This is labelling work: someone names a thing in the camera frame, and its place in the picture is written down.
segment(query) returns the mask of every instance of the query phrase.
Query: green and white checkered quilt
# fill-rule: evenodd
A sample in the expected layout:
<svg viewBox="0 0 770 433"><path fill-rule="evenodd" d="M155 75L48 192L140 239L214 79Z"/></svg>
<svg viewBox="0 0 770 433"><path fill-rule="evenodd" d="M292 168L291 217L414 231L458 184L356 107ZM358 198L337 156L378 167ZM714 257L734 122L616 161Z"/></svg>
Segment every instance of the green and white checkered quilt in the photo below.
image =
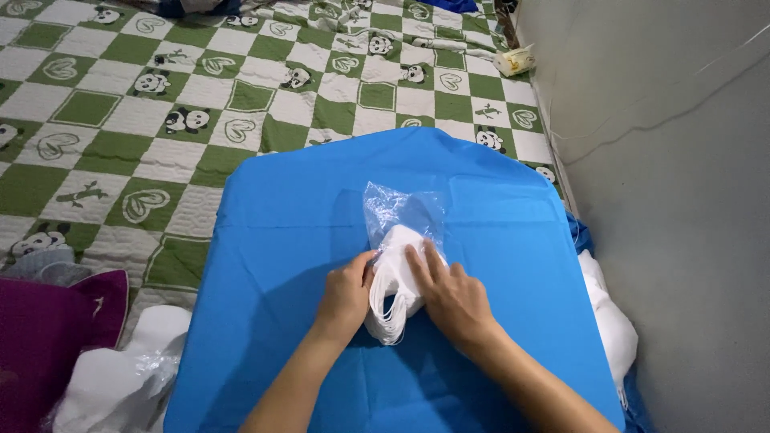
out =
<svg viewBox="0 0 770 433"><path fill-rule="evenodd" d="M436 126L553 180L528 77L493 67L507 47L492 1L479 6L277 2L174 21L0 0L0 264L66 243L80 263L126 269L130 326L150 304L192 306L225 178L246 158Z"/></svg>

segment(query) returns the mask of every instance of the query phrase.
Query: white wall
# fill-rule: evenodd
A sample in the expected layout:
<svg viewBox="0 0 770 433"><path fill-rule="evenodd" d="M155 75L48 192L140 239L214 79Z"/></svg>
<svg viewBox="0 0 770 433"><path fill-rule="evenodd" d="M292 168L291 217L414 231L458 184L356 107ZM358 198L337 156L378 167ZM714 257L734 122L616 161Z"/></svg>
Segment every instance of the white wall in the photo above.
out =
<svg viewBox="0 0 770 433"><path fill-rule="evenodd" d="M653 420L770 431L770 29L736 49L770 3L523 0L518 14L575 203L640 333Z"/></svg>

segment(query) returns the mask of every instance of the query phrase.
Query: forearm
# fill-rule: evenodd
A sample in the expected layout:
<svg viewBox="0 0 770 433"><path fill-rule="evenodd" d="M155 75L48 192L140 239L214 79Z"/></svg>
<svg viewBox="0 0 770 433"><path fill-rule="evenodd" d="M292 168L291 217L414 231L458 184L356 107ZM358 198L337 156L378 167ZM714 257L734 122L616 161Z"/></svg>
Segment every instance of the forearm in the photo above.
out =
<svg viewBox="0 0 770 433"><path fill-rule="evenodd" d="M345 344L313 326L239 429L239 433L304 433L318 390Z"/></svg>
<svg viewBox="0 0 770 433"><path fill-rule="evenodd" d="M467 354L540 431L618 433L602 414L512 341L501 327L471 344Z"/></svg>

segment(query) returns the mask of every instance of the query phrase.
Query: hand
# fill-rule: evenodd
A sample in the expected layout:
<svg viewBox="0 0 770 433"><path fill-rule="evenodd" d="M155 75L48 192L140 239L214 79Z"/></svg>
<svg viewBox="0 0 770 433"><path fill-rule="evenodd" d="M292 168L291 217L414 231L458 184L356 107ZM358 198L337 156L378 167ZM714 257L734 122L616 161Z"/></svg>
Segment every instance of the hand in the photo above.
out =
<svg viewBox="0 0 770 433"><path fill-rule="evenodd" d="M427 313L457 348L470 355L470 347L500 328L492 316L487 291L481 281L465 274L461 264L452 263L447 270L433 242L426 239L424 246L427 265L411 245L406 255Z"/></svg>
<svg viewBox="0 0 770 433"><path fill-rule="evenodd" d="M376 251L361 253L326 276L326 290L316 313L316 328L324 337L347 345L369 311L374 272L367 262Z"/></svg>

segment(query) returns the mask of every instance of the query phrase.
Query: purple pillow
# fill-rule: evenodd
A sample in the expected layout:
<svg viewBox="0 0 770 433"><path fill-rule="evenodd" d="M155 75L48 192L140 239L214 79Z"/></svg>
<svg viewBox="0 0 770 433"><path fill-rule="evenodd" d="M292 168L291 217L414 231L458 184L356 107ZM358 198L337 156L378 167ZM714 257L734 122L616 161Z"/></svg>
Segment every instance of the purple pillow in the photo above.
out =
<svg viewBox="0 0 770 433"><path fill-rule="evenodd" d="M0 433L38 431L81 350L117 344L127 295L124 270L71 287L0 279Z"/></svg>

